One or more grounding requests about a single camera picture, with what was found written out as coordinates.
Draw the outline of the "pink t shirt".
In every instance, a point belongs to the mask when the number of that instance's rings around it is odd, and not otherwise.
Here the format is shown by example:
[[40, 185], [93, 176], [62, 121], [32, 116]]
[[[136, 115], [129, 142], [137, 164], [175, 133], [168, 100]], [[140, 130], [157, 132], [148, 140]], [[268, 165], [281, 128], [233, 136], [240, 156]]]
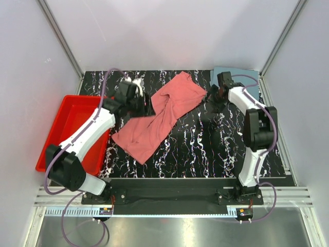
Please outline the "pink t shirt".
[[131, 118], [112, 140], [138, 163], [144, 164], [168, 136], [179, 118], [196, 108], [207, 91], [181, 72], [152, 97], [156, 115]]

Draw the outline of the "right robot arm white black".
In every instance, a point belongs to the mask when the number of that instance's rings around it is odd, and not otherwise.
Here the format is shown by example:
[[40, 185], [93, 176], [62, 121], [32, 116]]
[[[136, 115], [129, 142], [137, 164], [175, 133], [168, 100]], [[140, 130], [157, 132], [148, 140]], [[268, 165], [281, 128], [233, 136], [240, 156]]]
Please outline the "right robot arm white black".
[[262, 195], [259, 187], [264, 160], [276, 146], [278, 139], [278, 114], [275, 107], [267, 107], [247, 92], [247, 87], [233, 80], [231, 72], [217, 75], [217, 85], [212, 85], [205, 97], [214, 113], [220, 113], [228, 104], [235, 105], [244, 114], [243, 142], [246, 147], [242, 170], [234, 187], [218, 190], [220, 204], [250, 204]]

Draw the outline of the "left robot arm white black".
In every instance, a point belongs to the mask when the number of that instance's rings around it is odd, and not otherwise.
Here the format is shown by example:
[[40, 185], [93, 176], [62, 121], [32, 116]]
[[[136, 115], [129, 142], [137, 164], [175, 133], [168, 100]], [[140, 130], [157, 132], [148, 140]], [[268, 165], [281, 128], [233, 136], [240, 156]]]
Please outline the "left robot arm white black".
[[99, 105], [87, 121], [68, 139], [46, 149], [46, 173], [44, 189], [53, 194], [47, 181], [63, 186], [64, 190], [87, 192], [97, 202], [104, 204], [111, 198], [108, 182], [86, 172], [82, 162], [94, 143], [109, 129], [116, 119], [125, 115], [132, 118], [154, 116], [149, 93], [142, 88], [142, 78], [121, 81], [112, 95], [101, 94]]

